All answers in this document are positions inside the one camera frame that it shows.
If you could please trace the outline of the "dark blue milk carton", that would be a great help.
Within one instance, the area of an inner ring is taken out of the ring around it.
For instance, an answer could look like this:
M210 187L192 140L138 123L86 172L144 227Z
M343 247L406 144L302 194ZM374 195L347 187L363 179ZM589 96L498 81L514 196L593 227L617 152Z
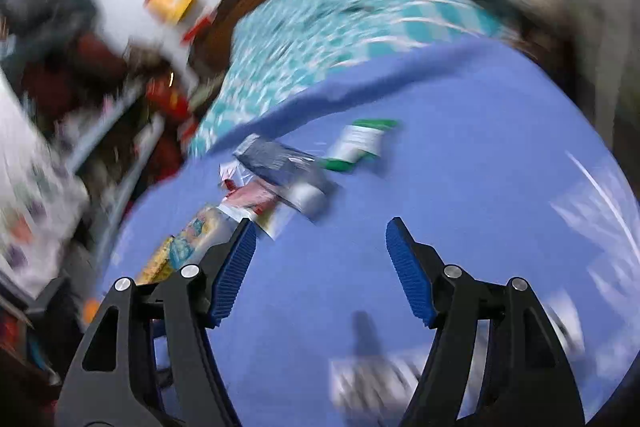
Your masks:
M320 221L329 213L336 185L318 158L258 134L247 136L233 156L307 219Z

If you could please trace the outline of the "cluttered grey shelf unit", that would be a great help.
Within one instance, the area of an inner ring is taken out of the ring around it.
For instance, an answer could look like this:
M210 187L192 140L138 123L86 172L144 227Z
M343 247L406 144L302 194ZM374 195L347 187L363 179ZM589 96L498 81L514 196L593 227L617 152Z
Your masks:
M93 0L1 0L1 77L27 117L85 185L82 219L110 212L146 159L127 206L184 161L186 88L160 50L116 53L99 35Z

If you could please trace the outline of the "red silver snack wrapper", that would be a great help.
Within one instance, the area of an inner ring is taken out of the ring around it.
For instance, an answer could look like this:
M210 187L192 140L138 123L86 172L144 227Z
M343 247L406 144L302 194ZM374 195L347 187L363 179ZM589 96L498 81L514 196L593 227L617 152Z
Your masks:
M265 236L275 241L294 217L295 210L280 199L274 187L237 160L221 164L219 174L220 187L226 194L217 209L236 222L250 219Z

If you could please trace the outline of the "white paper bag with cacti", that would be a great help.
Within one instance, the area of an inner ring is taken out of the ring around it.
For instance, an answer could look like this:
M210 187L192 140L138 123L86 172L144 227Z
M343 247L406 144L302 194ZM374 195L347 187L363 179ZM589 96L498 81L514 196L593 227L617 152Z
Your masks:
M1 272L29 297L58 275L63 249L88 206L69 173L1 80Z

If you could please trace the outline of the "yellow rectangular box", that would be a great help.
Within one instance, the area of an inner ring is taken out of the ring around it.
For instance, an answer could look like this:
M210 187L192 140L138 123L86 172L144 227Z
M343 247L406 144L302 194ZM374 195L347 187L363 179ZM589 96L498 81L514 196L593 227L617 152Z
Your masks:
M200 262L210 247L230 239L234 227L234 221L218 208L203 207L178 234L163 241L145 263L136 283L160 283L183 265Z

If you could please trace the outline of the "teal patterned bedsheet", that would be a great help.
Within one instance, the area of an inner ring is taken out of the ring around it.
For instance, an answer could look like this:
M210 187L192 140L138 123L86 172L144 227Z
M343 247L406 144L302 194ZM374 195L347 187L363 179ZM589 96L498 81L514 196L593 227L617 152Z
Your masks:
M498 17L472 0L266 0L232 30L220 95L188 153L204 156L239 124L349 66L505 32Z

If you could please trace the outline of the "green white candy wrapper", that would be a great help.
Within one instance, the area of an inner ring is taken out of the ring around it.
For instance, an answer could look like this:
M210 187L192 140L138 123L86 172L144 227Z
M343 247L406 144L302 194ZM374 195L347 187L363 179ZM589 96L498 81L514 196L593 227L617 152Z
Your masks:
M346 126L322 159L324 169L349 172L366 158L379 158L385 135L398 126L395 119L358 119Z

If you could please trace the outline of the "purple patterned blanket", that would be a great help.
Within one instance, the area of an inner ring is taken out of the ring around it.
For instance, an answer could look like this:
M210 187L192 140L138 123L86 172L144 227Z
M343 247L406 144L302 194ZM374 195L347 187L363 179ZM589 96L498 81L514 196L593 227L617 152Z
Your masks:
M404 220L477 279L523 277L560 324L593 416L639 351L639 203L580 110L533 62L488 39L379 57L236 128L147 191L104 280L139 274L166 237L221 201L247 135L323 155L364 118L393 119L383 152L334 176L321 217L296 212L258 243L230 317L209 337L247 426L393 426L374 389L416 375L432 332L385 247Z

